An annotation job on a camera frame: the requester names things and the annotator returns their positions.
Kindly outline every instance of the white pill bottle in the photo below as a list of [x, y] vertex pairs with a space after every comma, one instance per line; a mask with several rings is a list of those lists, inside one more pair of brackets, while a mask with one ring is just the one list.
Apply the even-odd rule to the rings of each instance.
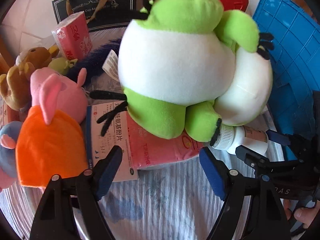
[[225, 150], [235, 155], [236, 148], [240, 145], [266, 156], [268, 136], [265, 132], [248, 126], [228, 126], [222, 124], [217, 141], [212, 147], [216, 150]]

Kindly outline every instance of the white bottle cap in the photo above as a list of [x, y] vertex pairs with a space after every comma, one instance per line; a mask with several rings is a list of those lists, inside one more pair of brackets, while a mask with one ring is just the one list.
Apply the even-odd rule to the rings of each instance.
[[220, 134], [213, 148], [216, 150], [228, 150], [234, 139], [233, 126], [222, 124], [220, 127]]

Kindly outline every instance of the white wall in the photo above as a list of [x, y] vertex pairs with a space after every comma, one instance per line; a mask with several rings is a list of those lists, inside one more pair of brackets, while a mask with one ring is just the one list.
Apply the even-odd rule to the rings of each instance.
[[[11, 54], [29, 49], [32, 43], [51, 35], [56, 26], [52, 0], [16, 0], [2, 25], [0, 34]], [[249, 0], [249, 13], [254, 13], [259, 0]]]

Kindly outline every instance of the human hand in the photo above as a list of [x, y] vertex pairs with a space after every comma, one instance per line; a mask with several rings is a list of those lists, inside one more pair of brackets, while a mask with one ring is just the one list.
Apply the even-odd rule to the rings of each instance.
[[[290, 208], [290, 200], [284, 199], [283, 201], [283, 207], [284, 207], [284, 212], [287, 215], [287, 219], [291, 217], [291, 210]], [[303, 228], [308, 228], [314, 218], [316, 217], [317, 213], [319, 212], [320, 209], [320, 201], [317, 202], [316, 206], [314, 208], [299, 208], [295, 211], [294, 217], [297, 221], [300, 221], [303, 223]]]

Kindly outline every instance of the blue plush toy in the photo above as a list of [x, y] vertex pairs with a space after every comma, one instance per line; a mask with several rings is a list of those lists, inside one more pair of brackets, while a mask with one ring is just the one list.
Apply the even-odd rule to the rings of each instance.
[[17, 179], [15, 147], [22, 122], [13, 121], [0, 130], [0, 192]]
[[111, 40], [94, 51], [91, 51], [84, 59], [79, 60], [77, 64], [70, 68], [66, 76], [72, 81], [77, 82], [80, 70], [85, 68], [87, 70], [87, 76], [83, 86], [89, 85], [92, 77], [100, 76], [104, 72], [102, 66], [109, 52], [113, 50], [119, 55], [120, 43], [121, 39]]

